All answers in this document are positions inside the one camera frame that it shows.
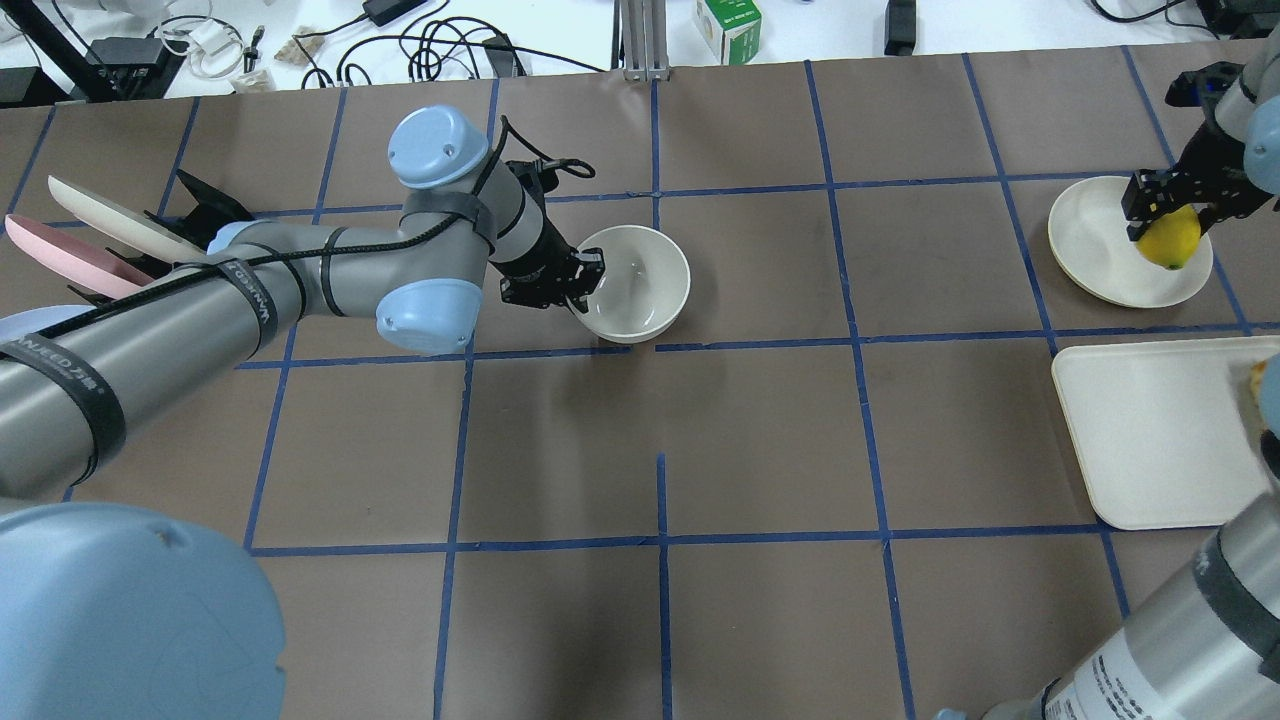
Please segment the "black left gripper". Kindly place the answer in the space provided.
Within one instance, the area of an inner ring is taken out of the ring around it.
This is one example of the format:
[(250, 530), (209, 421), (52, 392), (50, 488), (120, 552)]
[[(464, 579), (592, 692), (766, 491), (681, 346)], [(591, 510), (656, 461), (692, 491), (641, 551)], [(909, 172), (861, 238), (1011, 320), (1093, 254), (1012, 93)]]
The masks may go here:
[(605, 273), (602, 250), (573, 249), (559, 234), (543, 234), (521, 258), (497, 263), (503, 304), (547, 309), (564, 306), (577, 316), (591, 311), (590, 297)]

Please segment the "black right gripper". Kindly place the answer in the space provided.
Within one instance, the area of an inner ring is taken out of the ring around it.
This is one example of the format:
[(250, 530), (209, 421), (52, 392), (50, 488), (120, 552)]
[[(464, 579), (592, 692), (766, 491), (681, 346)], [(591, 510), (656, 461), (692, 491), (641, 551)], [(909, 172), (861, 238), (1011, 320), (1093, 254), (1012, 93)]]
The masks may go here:
[(1197, 206), (1199, 232), (1245, 219), (1268, 201), (1266, 190), (1245, 173), (1245, 145), (1235, 140), (1194, 140), (1171, 167), (1134, 170), (1121, 196), (1128, 238), (1137, 243), (1160, 219), (1185, 205)]

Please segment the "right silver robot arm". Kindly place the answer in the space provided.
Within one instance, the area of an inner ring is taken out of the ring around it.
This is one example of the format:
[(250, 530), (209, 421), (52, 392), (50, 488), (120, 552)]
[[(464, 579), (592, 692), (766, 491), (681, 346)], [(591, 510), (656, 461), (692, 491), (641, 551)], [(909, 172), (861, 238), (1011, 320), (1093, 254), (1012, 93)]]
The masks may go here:
[[(1139, 169), (1103, 232), (1126, 255), (1179, 272), (1228, 219), (1277, 199), (1277, 35), (1244, 65), (1181, 73), (1166, 101), (1203, 120), (1165, 170)], [(989, 719), (1275, 719), (1277, 491), (1216, 529), (1073, 670)]]

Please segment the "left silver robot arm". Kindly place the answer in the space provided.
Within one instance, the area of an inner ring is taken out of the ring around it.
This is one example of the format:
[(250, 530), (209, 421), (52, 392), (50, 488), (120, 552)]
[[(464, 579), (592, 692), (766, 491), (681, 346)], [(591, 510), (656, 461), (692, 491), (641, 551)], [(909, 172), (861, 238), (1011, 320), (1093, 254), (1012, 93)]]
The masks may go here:
[(282, 609), (223, 533), (123, 503), (44, 502), (114, 460), (178, 401), (310, 315), (370, 318), (424, 356), (463, 352), (488, 268), (507, 304), (584, 310), (599, 249), (547, 217), (563, 172), (448, 105), (410, 113), (387, 159), (407, 188), (393, 231), (253, 220), (141, 291), (3, 342), (3, 716), (276, 719)]

